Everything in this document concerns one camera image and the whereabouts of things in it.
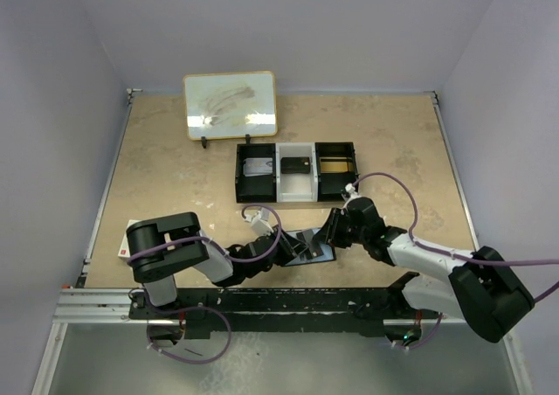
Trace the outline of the black leather card holder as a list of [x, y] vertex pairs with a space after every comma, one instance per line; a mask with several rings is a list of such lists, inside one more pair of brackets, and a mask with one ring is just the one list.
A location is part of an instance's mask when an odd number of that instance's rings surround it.
[[314, 238], [319, 230], [319, 228], [310, 228], [283, 232], [284, 242], [288, 244], [287, 248], [293, 255], [285, 267], [320, 264], [336, 260], [335, 249]]

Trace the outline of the black VIP card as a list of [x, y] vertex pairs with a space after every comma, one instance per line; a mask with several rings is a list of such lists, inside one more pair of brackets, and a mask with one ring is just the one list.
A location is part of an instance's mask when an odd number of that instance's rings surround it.
[[300, 255], [303, 260], [318, 260], [323, 255], [321, 244], [314, 239], [314, 235], [314, 229], [305, 229], [296, 233], [297, 240], [305, 245]]

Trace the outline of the black white card sorting tray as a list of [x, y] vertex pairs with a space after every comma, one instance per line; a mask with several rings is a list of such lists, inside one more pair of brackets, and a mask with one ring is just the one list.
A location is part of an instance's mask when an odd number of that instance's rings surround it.
[[341, 202], [342, 190], [358, 177], [352, 142], [237, 146], [235, 197], [240, 204]]

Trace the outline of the white board with yellow rim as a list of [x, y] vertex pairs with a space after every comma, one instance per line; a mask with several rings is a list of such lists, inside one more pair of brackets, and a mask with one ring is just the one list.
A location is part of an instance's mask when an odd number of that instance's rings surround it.
[[183, 100], [193, 142], [277, 134], [276, 84], [270, 71], [188, 74]]

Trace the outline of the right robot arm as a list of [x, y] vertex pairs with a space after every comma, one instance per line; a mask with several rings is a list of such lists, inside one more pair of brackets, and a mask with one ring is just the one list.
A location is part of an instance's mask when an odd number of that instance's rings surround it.
[[389, 295], [398, 317], [431, 310], [462, 319], [497, 343], [535, 307], [535, 298], [493, 248], [469, 252], [413, 239], [405, 229], [386, 225], [368, 197], [334, 208], [315, 238], [337, 248], [359, 245], [373, 260], [414, 272]]

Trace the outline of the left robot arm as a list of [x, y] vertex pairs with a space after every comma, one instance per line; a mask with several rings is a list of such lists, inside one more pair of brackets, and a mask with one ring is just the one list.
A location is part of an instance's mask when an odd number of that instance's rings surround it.
[[258, 235], [246, 245], [219, 245], [192, 211], [138, 221], [127, 228], [127, 264], [153, 312], [161, 318], [176, 314], [180, 298], [175, 274], [190, 267], [213, 285], [227, 288], [274, 266], [283, 267], [309, 249], [307, 242], [284, 232], [272, 208], [249, 204], [241, 215]]

